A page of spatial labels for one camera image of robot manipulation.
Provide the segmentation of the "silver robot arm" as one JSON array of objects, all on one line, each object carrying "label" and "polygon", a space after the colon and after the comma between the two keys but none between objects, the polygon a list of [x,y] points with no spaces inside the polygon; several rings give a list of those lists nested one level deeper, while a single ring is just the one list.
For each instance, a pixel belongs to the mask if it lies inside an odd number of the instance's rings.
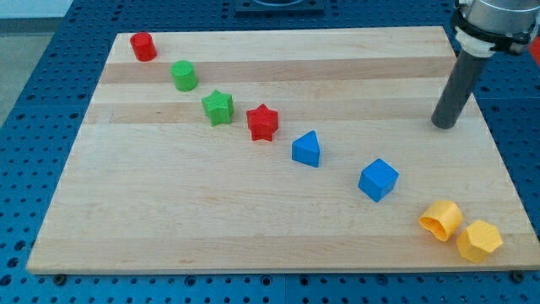
[{"label": "silver robot arm", "polygon": [[451,27],[464,52],[519,56],[539,32],[539,0],[455,0]]}]

